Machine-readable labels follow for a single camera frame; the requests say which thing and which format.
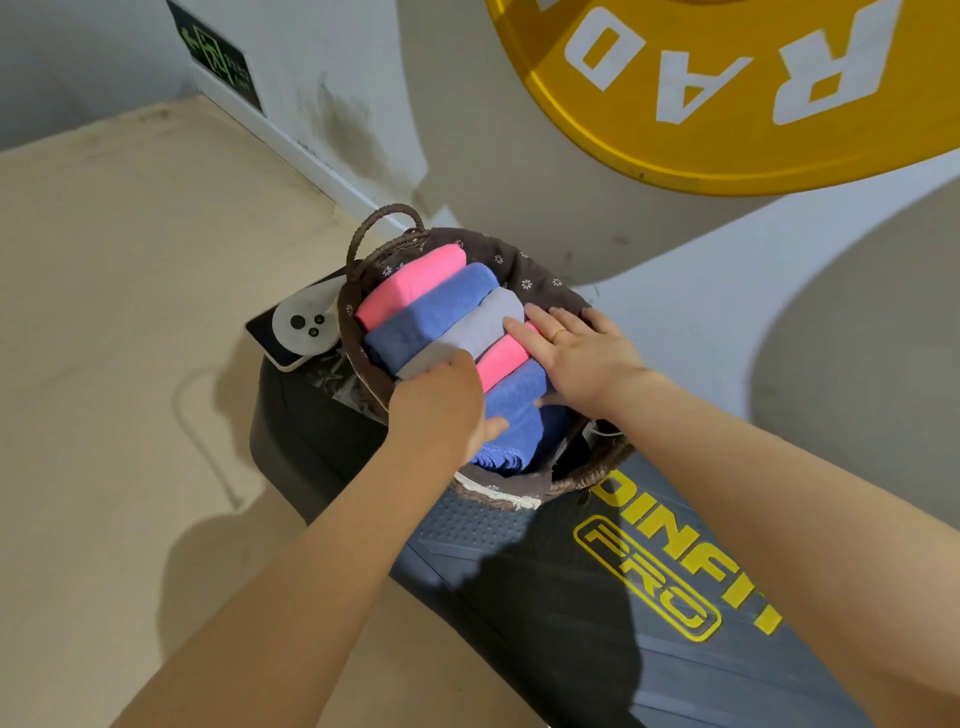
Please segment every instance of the gray towel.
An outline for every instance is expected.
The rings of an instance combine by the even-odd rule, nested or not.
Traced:
[[[435,364],[450,358],[458,349],[469,352],[476,360],[503,337],[503,319],[510,316],[523,321],[523,303],[516,293],[494,288],[476,308],[450,327],[439,339],[403,365],[396,375],[412,379]]]

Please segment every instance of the white lettering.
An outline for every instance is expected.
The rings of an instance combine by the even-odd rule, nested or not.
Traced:
[[[691,113],[727,85],[753,59],[743,57],[734,61],[719,76],[690,73],[687,68],[690,54],[686,51],[663,51],[660,54],[660,89],[657,92],[657,121],[683,124]],[[689,86],[702,89],[689,104],[684,104]]]
[[[894,39],[902,0],[877,0],[853,17],[847,54],[835,59],[827,35],[816,31],[780,48],[790,80],[777,91],[774,123],[790,124],[876,93]],[[837,90],[810,101],[813,85],[840,76]]]
[[[604,31],[611,30],[617,35],[616,42],[604,57],[593,67],[587,65],[585,58]],[[580,27],[566,44],[564,57],[567,62],[580,71],[587,80],[606,91],[627,63],[634,59],[647,41],[628,28],[622,20],[606,8],[594,8],[588,12]]]

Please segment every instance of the baseboard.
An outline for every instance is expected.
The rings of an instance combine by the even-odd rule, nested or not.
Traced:
[[[332,167],[314,157],[296,141],[287,136],[271,121],[254,109],[234,91],[224,85],[205,68],[195,64],[194,76],[200,92],[210,101],[246,127],[260,141],[279,154],[294,169],[316,184],[337,205],[349,212],[358,221],[363,220],[379,207],[363,192],[345,180]],[[384,240],[405,231],[410,220],[405,217],[384,218],[373,226],[373,233]]]

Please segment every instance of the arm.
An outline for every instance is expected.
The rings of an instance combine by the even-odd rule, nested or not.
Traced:
[[[313,728],[403,544],[454,472],[506,428],[465,352],[400,383],[383,447],[114,723]]]
[[[598,311],[527,313],[546,338],[508,330],[565,401],[624,431],[875,721],[960,721],[960,533],[646,369]]]

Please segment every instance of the basket handle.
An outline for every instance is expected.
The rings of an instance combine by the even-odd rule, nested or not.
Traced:
[[[400,237],[396,237],[388,243],[381,245],[373,253],[371,253],[365,260],[357,260],[356,255],[357,251],[360,249],[360,243],[363,242],[364,236],[370,231],[370,228],[380,219],[386,217],[387,215],[393,215],[396,212],[402,212],[405,215],[408,215],[414,220],[414,227],[405,232]],[[353,234],[353,238],[350,240],[350,245],[347,248],[347,278],[349,280],[358,280],[367,270],[368,265],[373,262],[376,262],[380,257],[386,253],[394,250],[397,246],[407,243],[408,245],[415,240],[420,240],[423,237],[426,237],[427,231],[423,227],[423,218],[420,217],[420,213],[414,210],[409,205],[404,203],[393,203],[392,205],[385,205],[380,209],[375,210],[370,217],[364,220],[360,227],[357,228],[357,231]]]

